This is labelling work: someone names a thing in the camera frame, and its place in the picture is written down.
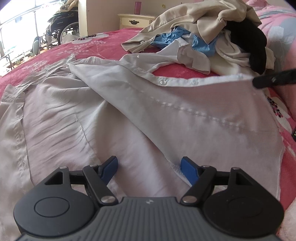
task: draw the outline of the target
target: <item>black cloth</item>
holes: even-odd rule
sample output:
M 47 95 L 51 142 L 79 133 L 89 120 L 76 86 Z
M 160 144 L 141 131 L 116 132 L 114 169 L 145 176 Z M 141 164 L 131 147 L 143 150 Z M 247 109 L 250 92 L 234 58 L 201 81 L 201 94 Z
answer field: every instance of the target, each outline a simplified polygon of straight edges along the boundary
M 249 19 L 242 22 L 227 21 L 226 29 L 231 31 L 231 42 L 250 53 L 250 67 L 263 74 L 266 67 L 267 39 L 264 33 Z

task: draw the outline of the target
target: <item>drawer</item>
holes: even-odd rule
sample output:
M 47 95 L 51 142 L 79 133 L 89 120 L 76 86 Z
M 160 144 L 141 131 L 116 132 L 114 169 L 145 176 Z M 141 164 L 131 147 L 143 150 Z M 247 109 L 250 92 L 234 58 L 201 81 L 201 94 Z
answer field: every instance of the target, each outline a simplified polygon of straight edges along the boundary
M 123 28 L 128 26 L 134 28 L 145 28 L 150 24 L 149 19 L 140 19 L 140 18 L 121 18 L 121 25 Z

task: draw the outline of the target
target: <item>white nightstand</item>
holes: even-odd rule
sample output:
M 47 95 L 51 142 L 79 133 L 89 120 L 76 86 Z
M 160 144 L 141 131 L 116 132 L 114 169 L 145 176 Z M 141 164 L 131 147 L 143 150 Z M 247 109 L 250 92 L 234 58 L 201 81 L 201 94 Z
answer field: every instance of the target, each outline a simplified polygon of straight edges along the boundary
M 156 17 L 137 14 L 118 14 L 120 17 L 120 29 L 123 28 L 145 28 L 152 23 Z

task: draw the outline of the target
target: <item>blue cloth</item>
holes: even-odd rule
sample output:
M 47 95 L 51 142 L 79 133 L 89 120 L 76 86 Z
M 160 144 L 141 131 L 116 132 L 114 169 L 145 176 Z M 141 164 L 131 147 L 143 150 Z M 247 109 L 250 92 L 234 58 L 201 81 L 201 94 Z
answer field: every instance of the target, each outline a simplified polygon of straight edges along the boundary
M 218 39 L 218 36 L 215 37 L 209 44 L 207 44 L 203 39 L 194 35 L 192 48 L 194 50 L 204 53 L 206 56 L 213 56 L 216 52 L 215 45 L 216 45 L 217 39 Z
M 169 34 L 161 34 L 156 36 L 151 45 L 163 49 L 170 43 L 172 43 L 175 39 L 182 37 L 183 34 L 190 34 L 190 32 L 178 26 Z M 192 48 L 194 50 L 204 53 L 206 56 L 213 56 L 216 52 L 215 45 L 217 39 L 218 36 L 214 38 L 211 43 L 206 44 L 205 41 L 203 41 L 203 39 L 199 38 L 196 35 L 193 35 Z
M 175 39 L 180 38 L 183 34 L 190 34 L 190 32 L 178 26 L 169 34 L 161 34 L 159 36 L 156 36 L 151 45 L 163 49 L 170 43 L 172 43 Z

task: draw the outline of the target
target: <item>pink bedding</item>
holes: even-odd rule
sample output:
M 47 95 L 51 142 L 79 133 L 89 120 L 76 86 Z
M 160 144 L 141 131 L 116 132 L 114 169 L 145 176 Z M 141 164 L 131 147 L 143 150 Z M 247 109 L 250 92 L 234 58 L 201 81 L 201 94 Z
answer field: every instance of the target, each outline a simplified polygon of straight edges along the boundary
M 87 58 L 90 56 L 97 56 L 103 59 L 119 60 L 123 55 L 127 54 L 121 47 L 121 43 L 130 39 L 138 33 L 138 29 L 123 29 L 114 32 L 106 33 L 107 37 L 90 36 L 81 38 L 67 44 L 55 47 L 40 55 L 35 56 L 31 60 L 21 64 L 13 71 L 0 78 L 0 96 L 2 96 L 5 87 L 8 84 L 18 85 L 30 73 L 40 71 L 45 66 L 55 63 L 56 61 L 66 58 L 72 53 L 76 58 Z M 158 49 L 151 48 L 146 52 L 156 52 Z M 157 76 L 167 77 L 206 77 L 206 75 L 186 68 L 184 65 L 172 64 L 159 68 L 154 72 Z M 270 90 L 270 97 L 277 98 L 277 103 L 270 101 L 271 107 L 279 120 L 279 130 L 283 137 L 283 142 L 286 146 L 286 151 L 283 155 L 280 174 L 281 195 L 280 201 L 285 209 L 292 203 L 296 197 L 296 142 L 292 139 L 289 128 L 295 127 L 294 120 L 288 115 L 286 111 L 284 115 L 278 110 L 278 105 L 283 106 L 278 95 Z

